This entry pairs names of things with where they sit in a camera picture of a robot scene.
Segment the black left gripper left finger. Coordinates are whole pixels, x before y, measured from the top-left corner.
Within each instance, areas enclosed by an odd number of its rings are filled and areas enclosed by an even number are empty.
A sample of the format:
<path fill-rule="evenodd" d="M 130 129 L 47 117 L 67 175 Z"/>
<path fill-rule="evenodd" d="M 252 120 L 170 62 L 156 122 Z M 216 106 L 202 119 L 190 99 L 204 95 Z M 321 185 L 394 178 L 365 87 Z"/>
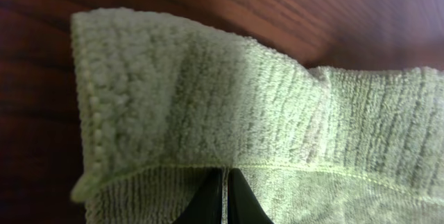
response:
<path fill-rule="evenodd" d="M 221 224 L 223 172 L 213 169 L 173 224 Z"/>

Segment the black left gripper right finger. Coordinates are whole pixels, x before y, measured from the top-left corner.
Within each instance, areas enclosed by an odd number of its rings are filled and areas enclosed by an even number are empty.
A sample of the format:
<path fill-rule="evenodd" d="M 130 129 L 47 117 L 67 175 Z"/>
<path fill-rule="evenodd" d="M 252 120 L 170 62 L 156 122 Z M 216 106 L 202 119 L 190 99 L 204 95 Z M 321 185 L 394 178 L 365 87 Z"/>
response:
<path fill-rule="evenodd" d="M 240 169 L 228 176 L 228 224 L 273 224 Z"/>

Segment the green microfiber cloth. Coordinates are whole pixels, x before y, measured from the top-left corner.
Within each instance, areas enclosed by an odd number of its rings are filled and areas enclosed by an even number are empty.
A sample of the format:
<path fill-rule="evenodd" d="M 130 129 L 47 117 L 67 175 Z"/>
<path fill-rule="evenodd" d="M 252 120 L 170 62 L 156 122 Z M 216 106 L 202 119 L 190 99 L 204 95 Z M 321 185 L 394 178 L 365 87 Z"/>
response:
<path fill-rule="evenodd" d="M 443 72 L 306 69 L 125 8 L 71 18 L 88 223 L 171 223 L 212 169 L 274 223 L 442 223 Z"/>

